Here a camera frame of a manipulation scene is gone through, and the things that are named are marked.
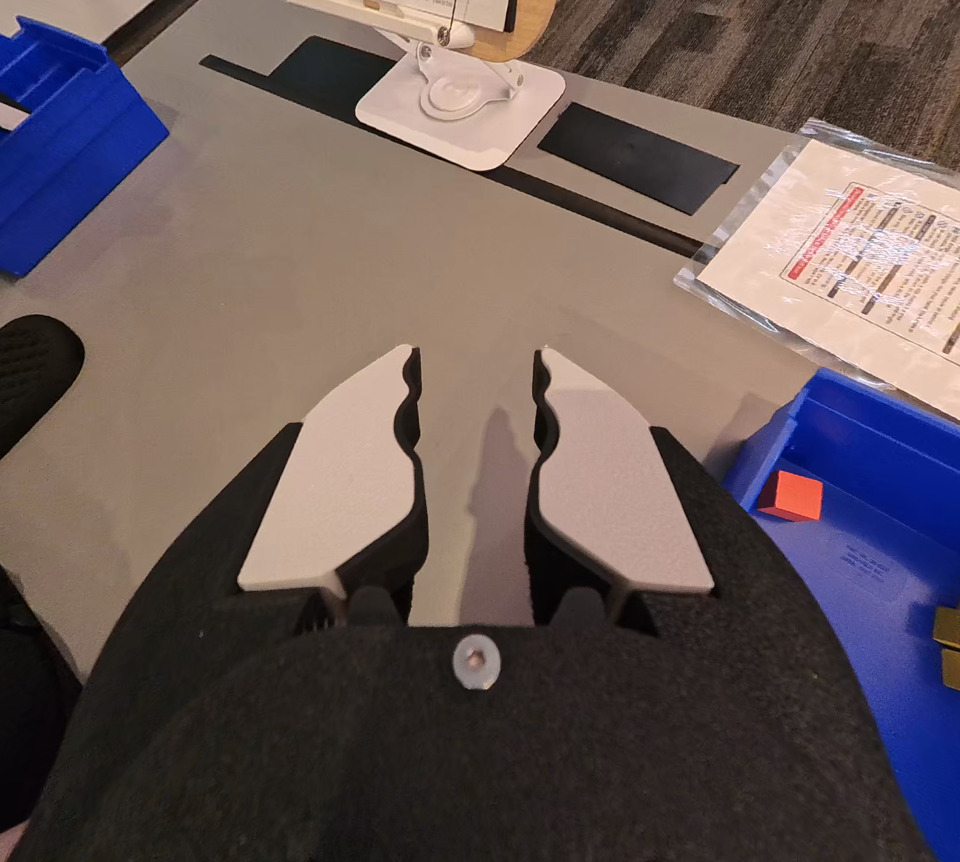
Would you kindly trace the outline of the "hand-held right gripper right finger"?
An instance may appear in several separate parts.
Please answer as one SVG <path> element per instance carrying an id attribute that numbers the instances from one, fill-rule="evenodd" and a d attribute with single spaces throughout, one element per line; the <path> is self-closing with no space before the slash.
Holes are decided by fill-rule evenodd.
<path id="1" fill-rule="evenodd" d="M 706 596 L 712 572 L 650 424 L 604 381 L 551 348 L 534 352 L 537 458 L 523 553 L 534 622 L 592 591 L 606 618 L 637 623 L 642 594 Z"/>

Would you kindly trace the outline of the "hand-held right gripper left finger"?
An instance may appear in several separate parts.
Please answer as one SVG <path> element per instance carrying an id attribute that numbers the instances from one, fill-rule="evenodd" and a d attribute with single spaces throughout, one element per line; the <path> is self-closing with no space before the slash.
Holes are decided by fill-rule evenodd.
<path id="1" fill-rule="evenodd" d="M 397 345 L 303 417 L 240 568 L 241 591 L 318 590 L 338 611 L 377 587 L 409 618 L 429 549 L 421 368 L 420 348 Z"/>

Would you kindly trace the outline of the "blue plastic bin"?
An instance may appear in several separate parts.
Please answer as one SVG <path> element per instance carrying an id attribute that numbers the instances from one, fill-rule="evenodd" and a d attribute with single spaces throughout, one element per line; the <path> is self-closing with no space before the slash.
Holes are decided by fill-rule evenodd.
<path id="1" fill-rule="evenodd" d="M 30 111 L 2 129 L 1 270 L 28 275 L 169 130 L 98 42 L 27 16 L 1 37 L 2 96 Z"/>
<path id="2" fill-rule="evenodd" d="M 823 484 L 818 521 L 757 512 L 769 475 Z M 841 641 L 931 851 L 959 859 L 959 694 L 932 639 L 958 607 L 958 424 L 828 369 L 743 444 L 723 481 Z"/>

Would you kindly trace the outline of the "red wooden cube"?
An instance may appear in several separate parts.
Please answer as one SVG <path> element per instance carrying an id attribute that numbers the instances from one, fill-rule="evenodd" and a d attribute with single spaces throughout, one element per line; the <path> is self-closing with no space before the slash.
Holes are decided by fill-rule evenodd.
<path id="1" fill-rule="evenodd" d="M 791 522 L 821 520 L 824 485 L 786 470 L 772 472 L 754 504 L 757 512 Z"/>

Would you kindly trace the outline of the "paper in plastic sleeve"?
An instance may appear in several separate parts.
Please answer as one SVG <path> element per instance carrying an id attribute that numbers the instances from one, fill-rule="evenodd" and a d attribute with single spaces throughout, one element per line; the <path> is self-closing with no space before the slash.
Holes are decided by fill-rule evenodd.
<path id="1" fill-rule="evenodd" d="M 959 176 L 808 120 L 678 288 L 808 359 L 959 417 Z"/>

